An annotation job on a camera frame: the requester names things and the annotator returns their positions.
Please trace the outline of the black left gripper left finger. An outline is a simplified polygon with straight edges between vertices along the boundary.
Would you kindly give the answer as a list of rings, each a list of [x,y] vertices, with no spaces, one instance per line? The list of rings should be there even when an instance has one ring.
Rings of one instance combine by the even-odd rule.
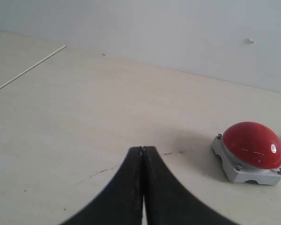
[[[106,187],[64,225],[140,225],[142,147],[129,149],[120,168]]]

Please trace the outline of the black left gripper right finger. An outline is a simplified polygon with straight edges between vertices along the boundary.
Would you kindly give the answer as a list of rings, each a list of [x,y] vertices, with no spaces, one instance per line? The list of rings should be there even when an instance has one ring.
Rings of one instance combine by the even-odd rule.
[[[156,147],[145,146],[142,152],[142,188],[149,225],[234,224],[191,194],[166,166]]]

